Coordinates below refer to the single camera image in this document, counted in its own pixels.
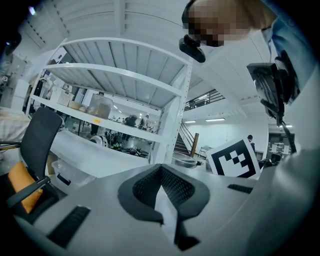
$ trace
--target black slot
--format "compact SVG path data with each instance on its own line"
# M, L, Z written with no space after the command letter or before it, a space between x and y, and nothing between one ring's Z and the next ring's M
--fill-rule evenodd
M64 184L66 184L67 186L69 186L70 183L71 183L71 180L65 179L64 177L62 177L62 176L60 175L60 173L59 173L56 177L57 177L60 181L62 181Z
M78 228L84 222L91 210L87 207L77 206L63 221L48 235L48 238L57 245L65 248Z
M237 185L237 184L230 184L227 188L231 189L231 190L236 190L236 191L240 191L243 193L247 193L247 194L250 194L251 191L254 189L253 187L241 186L241 185Z

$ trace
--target black and white fiducial marker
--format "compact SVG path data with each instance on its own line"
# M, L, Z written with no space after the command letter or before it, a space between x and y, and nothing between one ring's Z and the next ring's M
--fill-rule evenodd
M247 138L234 139L206 152L213 174L256 179L259 164Z

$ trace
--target black mesh pad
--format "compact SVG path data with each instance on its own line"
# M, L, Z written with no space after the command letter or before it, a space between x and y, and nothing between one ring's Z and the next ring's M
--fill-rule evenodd
M210 199L209 189L202 182L166 164L157 164L123 182L118 190L119 202L135 219L162 224L162 214L154 210L161 186L177 210L178 221L199 215Z

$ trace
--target shelf board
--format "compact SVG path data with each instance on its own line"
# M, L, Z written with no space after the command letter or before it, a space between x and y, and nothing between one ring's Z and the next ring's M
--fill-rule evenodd
M113 66L65 63L46 65L43 69L49 70L69 85L134 99L146 105L149 105L150 94L156 91L157 100L153 99L154 103L151 100L150 105L158 108L163 108L174 97L181 97L183 94L182 90L169 84Z
M73 108L58 104L58 103L53 102L51 100L44 99L44 98L41 98L41 97L38 97L35 95L31 95L30 97L31 97L31 99L33 99L39 103L42 103L50 108L53 108L57 111L65 113L65 114L72 116L74 118L78 118L80 120L89 122L91 124L96 124L98 126L101 126L101 127L104 127L104 128L110 129L110 130L114 130L114 131L117 131L120 133L128 134L128 135L142 138L142 139L152 141L152 142L157 142L157 143L162 143L162 144L169 144L170 143L169 138L160 136L155 133L140 130L135 127L130 127L130 126L127 126L127 125L124 125L122 123L118 123L115 121L106 120L106 119L103 119L103 118L100 118L100 117L97 117L97 116L94 116L94 115L91 115L88 113L84 113L79 110L75 110Z
M56 134L50 151L73 167L97 178L149 164L146 158L100 146L65 130Z

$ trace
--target chair backrest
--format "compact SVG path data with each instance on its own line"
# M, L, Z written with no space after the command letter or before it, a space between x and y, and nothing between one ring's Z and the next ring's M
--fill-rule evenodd
M21 156L39 179L45 176L48 153L61 123L62 118L58 114L40 107L34 113L22 138Z

